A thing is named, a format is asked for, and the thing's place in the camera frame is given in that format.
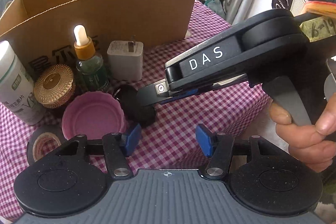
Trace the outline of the person right hand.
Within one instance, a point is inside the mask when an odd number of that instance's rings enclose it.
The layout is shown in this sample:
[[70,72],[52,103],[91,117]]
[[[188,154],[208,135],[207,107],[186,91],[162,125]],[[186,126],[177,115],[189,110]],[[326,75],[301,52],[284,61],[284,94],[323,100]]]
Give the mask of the person right hand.
[[288,143],[289,153],[312,170],[320,173],[331,166],[335,143],[326,137],[335,132],[335,100],[331,99],[314,125],[298,126],[290,114],[275,102],[269,115],[276,123],[277,135]]

